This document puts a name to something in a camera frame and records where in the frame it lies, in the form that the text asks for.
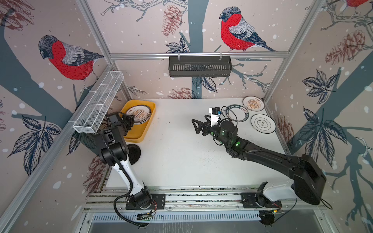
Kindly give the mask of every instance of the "bird's wing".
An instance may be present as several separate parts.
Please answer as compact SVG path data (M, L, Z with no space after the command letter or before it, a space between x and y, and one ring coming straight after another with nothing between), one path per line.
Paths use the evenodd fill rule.
M69 66L80 66L84 61L84 49L80 46L73 46L62 42L66 55L62 62Z
M236 26L229 27L229 31L238 39L244 40L255 32L255 28L248 24L243 17L241 17L240 22Z

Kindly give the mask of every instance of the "red-breasted bird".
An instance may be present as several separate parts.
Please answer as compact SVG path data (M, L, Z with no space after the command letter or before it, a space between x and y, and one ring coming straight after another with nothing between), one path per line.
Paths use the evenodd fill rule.
M241 15L238 7L227 7L221 13L222 20L221 36L223 42L233 49L246 51L252 47L263 47L269 51L275 51L268 47L255 31L255 28L248 24Z
M84 88L80 90L81 93L88 89L85 87L85 78L93 72L95 62L104 57L80 46L68 45L52 35L46 35L40 39L39 50L41 57L48 58L66 78L84 80Z

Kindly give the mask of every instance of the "robotic arm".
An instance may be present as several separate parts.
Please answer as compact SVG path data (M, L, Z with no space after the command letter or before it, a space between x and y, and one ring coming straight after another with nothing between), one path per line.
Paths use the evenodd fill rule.
M203 136L210 134L214 140L225 147L232 158L260 163L294 180L292 185L283 184L276 188L262 187L266 198L271 201L294 198L292 193L295 193L298 198L309 204L320 203L326 177L310 156L305 154L302 157L287 156L259 147L238 137L238 129L230 119L216 121L216 116L220 116L220 108L211 108L210 113L211 116L205 115L206 122L192 119L197 134L201 131Z

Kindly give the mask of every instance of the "stack of plates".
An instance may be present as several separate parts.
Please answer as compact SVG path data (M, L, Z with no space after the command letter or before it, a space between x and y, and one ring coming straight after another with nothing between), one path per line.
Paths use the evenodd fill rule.
M147 122L151 116L151 110L146 105L137 105L127 110L127 115L135 116L135 125L141 125Z

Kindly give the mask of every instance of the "wallpaper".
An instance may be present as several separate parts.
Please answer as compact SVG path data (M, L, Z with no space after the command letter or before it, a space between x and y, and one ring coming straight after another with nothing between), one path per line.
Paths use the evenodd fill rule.
M343 232L373 232L372 3L327 1L268 105L292 154L311 156Z
M7 0L0 5L2 214L107 64L75 1ZM64 171L77 175L83 169L79 173L86 176L94 156L84 145L79 152L90 157L76 167L65 164L69 169ZM79 186L84 189L83 181Z
M168 59L118 60L133 99L262 98L283 59L232 59L229 77L172 78Z
M269 0L255 4L242 0L88 3L111 53L164 53L170 49L287 51L312 0ZM173 46L182 36L186 46Z

